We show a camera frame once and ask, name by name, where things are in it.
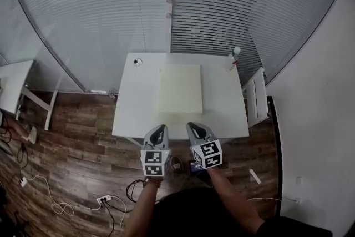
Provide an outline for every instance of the shoe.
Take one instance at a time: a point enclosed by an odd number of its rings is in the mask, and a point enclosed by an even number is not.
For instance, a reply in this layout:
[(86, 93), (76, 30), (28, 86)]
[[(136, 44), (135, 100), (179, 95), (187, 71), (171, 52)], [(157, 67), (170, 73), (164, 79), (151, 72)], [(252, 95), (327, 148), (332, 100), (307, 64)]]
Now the shoe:
[(173, 156), (170, 159), (170, 165), (173, 169), (173, 172), (176, 174), (182, 174), (184, 172), (184, 165), (179, 157)]
[(37, 141), (37, 128), (32, 127), (31, 132), (29, 133), (28, 140), (32, 143), (35, 144)]

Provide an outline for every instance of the black cable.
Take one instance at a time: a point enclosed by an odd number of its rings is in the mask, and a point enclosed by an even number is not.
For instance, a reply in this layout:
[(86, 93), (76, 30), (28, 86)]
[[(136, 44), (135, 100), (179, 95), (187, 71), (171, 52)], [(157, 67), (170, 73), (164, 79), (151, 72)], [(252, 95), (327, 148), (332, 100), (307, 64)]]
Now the black cable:
[[(20, 151), (22, 151), (22, 156), (21, 156), (21, 158), (19, 159), (18, 155), (19, 155)], [(21, 143), (21, 147), (20, 147), (20, 149), (17, 151), (17, 154), (16, 154), (17, 163), (20, 164), (20, 163), (22, 162), (24, 153), (26, 153), (27, 160), (26, 160), (25, 165), (20, 168), (20, 171), (19, 171), (19, 180), (21, 180), (21, 171), (28, 165), (28, 152), (27, 152), (26, 146), (25, 146), (23, 143)], [(16, 173), (12, 175), (12, 177), (10, 178), (10, 180), (9, 180), (9, 182), (8, 182), (8, 185), (10, 185), (12, 179), (13, 179), (15, 176), (16, 176)]]
[[(2, 115), (4, 116), (4, 119), (5, 119), (5, 121), (6, 121), (6, 125), (8, 126), (8, 125), (9, 125), (9, 122), (8, 122), (8, 120), (7, 120), (6, 116), (5, 116), (5, 114), (3, 113)], [(5, 132), (0, 132), (0, 134), (7, 134), (7, 133), (9, 133), (9, 136), (8, 136), (8, 137), (3, 137), (2, 135), (0, 136), (0, 137), (1, 137), (1, 140), (2, 140), (3, 142), (5, 142), (5, 143), (7, 143), (7, 144), (9, 144), (9, 142), (10, 142), (11, 140), (15, 140), (15, 141), (17, 141), (17, 142), (21, 142), (21, 140), (13, 139), (13, 138), (12, 138), (12, 134), (11, 134), (10, 130), (9, 130), (7, 127), (4, 127), (4, 126), (2, 125), (2, 126), (0, 127), (0, 129), (4, 129), (4, 130), (5, 130)]]
[[(141, 179), (135, 180), (132, 183), (130, 183), (126, 188), (126, 196), (133, 203), (136, 203), (136, 201), (133, 199), (133, 190), (134, 190), (134, 187), (137, 185), (137, 183), (142, 183), (144, 185), (145, 180), (141, 180)], [(131, 194), (129, 194), (129, 189), (132, 185), (133, 185), (132, 192), (131, 192)]]
[(110, 206), (110, 207), (112, 207), (112, 208), (114, 208), (114, 209), (116, 209), (116, 210), (122, 212), (122, 213), (130, 213), (130, 212), (133, 210), (133, 209), (128, 210), (128, 211), (121, 210), (121, 209), (119, 209), (119, 208), (116, 208), (116, 207), (110, 205), (107, 201), (106, 201), (106, 204), (107, 204), (108, 206)]
[(111, 233), (110, 233), (110, 235), (109, 235), (109, 237), (110, 237), (111, 234), (112, 234), (112, 232), (115, 230), (115, 219), (113, 218), (113, 216), (112, 216), (112, 214), (111, 214), (109, 208), (105, 205), (105, 203), (107, 203), (107, 201), (103, 201), (103, 202), (102, 202), (102, 204), (103, 204), (103, 205), (107, 208), (107, 210), (109, 211), (109, 214), (110, 214), (110, 216), (111, 216), (111, 218), (112, 218), (112, 220), (113, 220), (113, 223), (112, 223), (112, 231), (111, 231)]

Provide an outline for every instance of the small white object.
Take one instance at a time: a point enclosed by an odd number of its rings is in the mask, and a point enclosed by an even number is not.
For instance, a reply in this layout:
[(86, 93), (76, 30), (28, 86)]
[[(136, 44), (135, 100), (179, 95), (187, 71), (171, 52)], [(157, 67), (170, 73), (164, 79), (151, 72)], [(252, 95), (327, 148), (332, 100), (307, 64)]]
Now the small white object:
[(21, 180), (21, 187), (24, 187), (24, 186), (26, 186), (27, 185), (27, 179), (26, 179), (26, 177), (23, 177), (22, 178), (22, 180)]
[(96, 200), (98, 201), (98, 203), (101, 203), (101, 199), (104, 199), (105, 201), (109, 201), (109, 200), (111, 200), (111, 196), (105, 195), (105, 196), (102, 196), (101, 198), (98, 198)]
[(170, 150), (141, 150), (140, 160), (145, 176), (164, 176), (170, 161)]
[(238, 62), (238, 55), (240, 53), (240, 47), (235, 47), (234, 50), (227, 56), (224, 69), (231, 71)]
[(133, 64), (135, 66), (141, 66), (143, 64), (143, 61), (140, 59), (140, 58), (136, 58), (134, 61), (133, 61)]
[(250, 169), (249, 170), (250, 174), (253, 176), (253, 178), (256, 180), (256, 182), (258, 184), (261, 184), (261, 180), (259, 179), (259, 177), (255, 174), (254, 170), (253, 169)]
[(204, 169), (222, 164), (222, 148), (218, 139), (193, 146), (191, 150), (196, 162)]

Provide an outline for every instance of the wooden floor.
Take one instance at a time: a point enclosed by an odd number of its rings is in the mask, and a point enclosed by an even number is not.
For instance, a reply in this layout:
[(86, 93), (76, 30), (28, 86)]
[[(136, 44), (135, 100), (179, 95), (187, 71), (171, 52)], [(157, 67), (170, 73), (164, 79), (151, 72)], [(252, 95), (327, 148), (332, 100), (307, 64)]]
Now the wooden floor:
[[(50, 94), (40, 94), (46, 101)], [(133, 207), (125, 196), (125, 188), (133, 180), (143, 177), (139, 147), (124, 138), (111, 135), (115, 102), (108, 96), (59, 94), (52, 115), (50, 131), (44, 131), (46, 112), (26, 100), (21, 117), (25, 123), (38, 127), (38, 142), (27, 144), (29, 164), (22, 171), (27, 178), (47, 177), (52, 196), (57, 203), (97, 208), (96, 198), (107, 194), (121, 197), (128, 209)], [(10, 143), (16, 153), (20, 144)], [(183, 161), (192, 159), (187, 142), (171, 142), (172, 154)], [(277, 153), (272, 120), (250, 128), (248, 138), (235, 139), (223, 145), (224, 173), (247, 198), (276, 198), (278, 190)], [(27, 232), (41, 236), (108, 236), (112, 220), (106, 208), (97, 211), (75, 209), (74, 216), (57, 215), (45, 181), (37, 178), (21, 188), (16, 176), (19, 172), (15, 157), (0, 151), (0, 182), (7, 191), (6, 211), (14, 219), (29, 222)], [(260, 177), (258, 185), (250, 181), (249, 168)], [(179, 191), (187, 175), (174, 175), (171, 170), (158, 191), (158, 198)], [(134, 198), (141, 186), (136, 186)], [(263, 218), (275, 214), (273, 200), (251, 201)], [(112, 236), (122, 236), (119, 222), (122, 213), (112, 209), (116, 220)]]

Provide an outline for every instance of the spray bottle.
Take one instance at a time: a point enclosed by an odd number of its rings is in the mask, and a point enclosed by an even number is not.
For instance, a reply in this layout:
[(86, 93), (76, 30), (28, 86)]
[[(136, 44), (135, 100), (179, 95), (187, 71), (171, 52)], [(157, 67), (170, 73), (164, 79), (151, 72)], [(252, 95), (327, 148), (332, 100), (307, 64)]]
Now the spray bottle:
[(235, 47), (234, 50), (227, 56), (224, 69), (231, 71), (238, 62), (238, 55), (240, 53), (240, 47)]

